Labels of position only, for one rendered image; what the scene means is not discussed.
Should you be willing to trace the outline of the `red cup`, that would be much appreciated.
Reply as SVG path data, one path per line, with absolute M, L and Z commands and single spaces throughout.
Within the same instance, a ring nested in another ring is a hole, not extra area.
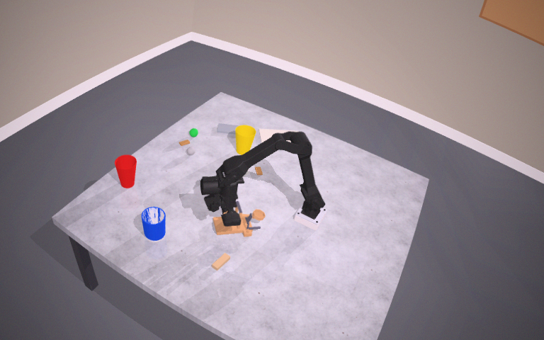
M 131 188 L 135 185 L 136 164 L 136 158 L 131 155 L 124 155 L 115 160 L 115 167 L 123 188 Z

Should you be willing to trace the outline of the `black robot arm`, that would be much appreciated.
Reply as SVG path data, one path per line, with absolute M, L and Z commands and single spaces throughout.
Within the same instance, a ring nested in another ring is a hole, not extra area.
M 301 213 L 315 220 L 321 211 L 320 208 L 325 206 L 325 202 L 315 183 L 310 158 L 312 143 L 303 131 L 274 133 L 270 138 L 248 152 L 226 159 L 216 171 L 217 176 L 204 176 L 200 181 L 200 189 L 202 195 L 209 194 L 204 197 L 208 210 L 215 212 L 219 210 L 219 207 L 225 206 L 225 202 L 220 195 L 221 189 L 225 196 L 235 196 L 238 184 L 244 183 L 243 176 L 248 169 L 278 150 L 285 150 L 298 155 L 304 180 L 300 187 L 305 199 Z

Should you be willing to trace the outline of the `blue cup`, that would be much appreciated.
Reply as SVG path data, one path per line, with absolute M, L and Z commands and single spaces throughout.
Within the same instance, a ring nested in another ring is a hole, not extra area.
M 151 242 L 159 242 L 166 234 L 165 212 L 158 207 L 150 207 L 142 211 L 144 236 Z

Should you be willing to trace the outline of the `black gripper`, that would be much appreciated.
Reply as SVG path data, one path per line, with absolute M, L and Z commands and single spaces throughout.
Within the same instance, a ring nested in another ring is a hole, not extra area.
M 222 200 L 225 202 L 225 206 L 222 206 L 222 215 L 221 215 L 223 225 L 225 227 L 241 225 L 242 220 L 239 216 L 239 213 L 236 210 L 234 210 L 234 208 L 237 207 L 237 204 L 236 204 L 236 200 L 238 200 L 237 194 L 234 196 L 225 196 L 222 193 L 222 189 L 221 189 L 220 195 L 222 196 Z M 225 213 L 226 211 L 228 212 Z

